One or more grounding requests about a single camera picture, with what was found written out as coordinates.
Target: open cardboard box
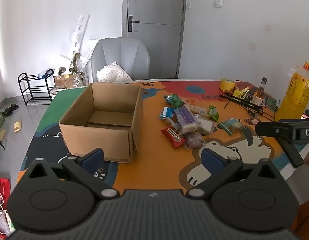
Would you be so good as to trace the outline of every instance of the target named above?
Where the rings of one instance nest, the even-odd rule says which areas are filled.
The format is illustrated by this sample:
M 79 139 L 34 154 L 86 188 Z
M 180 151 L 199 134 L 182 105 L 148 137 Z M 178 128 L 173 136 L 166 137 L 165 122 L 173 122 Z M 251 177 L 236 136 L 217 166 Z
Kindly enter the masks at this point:
M 84 156 L 101 148 L 107 161 L 132 163 L 134 154 L 140 152 L 142 115 L 140 86 L 92 83 L 59 126 L 71 154 Z

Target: yellow object on floor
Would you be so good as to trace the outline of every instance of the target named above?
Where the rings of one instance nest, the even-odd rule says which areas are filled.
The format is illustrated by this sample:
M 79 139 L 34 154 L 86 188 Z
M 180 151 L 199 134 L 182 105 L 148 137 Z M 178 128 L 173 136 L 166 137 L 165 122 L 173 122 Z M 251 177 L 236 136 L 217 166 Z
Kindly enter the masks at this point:
M 0 141 L 3 140 L 5 134 L 6 134 L 6 130 L 3 129 L 0 131 Z
M 15 122 L 13 125 L 13 131 L 18 132 L 21 130 L 21 121 Z

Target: chair backrest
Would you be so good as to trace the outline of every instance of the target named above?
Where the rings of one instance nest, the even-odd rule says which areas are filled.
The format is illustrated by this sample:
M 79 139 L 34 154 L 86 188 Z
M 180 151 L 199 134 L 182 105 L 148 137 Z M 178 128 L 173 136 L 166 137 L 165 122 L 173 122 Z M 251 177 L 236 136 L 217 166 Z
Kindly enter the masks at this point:
M 133 38 L 99 40 L 91 57 L 93 82 L 96 72 L 116 61 L 133 80 L 149 78 L 150 57 L 145 45 Z

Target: gray door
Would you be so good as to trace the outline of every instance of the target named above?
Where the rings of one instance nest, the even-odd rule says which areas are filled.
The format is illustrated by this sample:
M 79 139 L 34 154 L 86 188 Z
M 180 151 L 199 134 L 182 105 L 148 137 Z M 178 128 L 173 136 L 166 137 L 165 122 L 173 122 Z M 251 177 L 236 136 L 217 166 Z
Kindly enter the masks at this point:
M 151 79 L 177 75 L 183 3 L 184 0 L 128 0 L 127 37 L 146 46 Z M 140 23 L 129 23 L 131 18 Z

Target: polka dot pillow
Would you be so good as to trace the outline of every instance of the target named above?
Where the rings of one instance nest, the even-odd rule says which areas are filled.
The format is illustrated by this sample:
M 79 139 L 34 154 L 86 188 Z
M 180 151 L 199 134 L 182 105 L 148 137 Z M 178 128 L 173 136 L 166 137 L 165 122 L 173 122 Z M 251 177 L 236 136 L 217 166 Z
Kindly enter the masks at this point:
M 128 83 L 131 82 L 131 77 L 120 67 L 117 62 L 112 62 L 110 65 L 104 66 L 103 69 L 96 72 L 98 82 L 106 83 Z

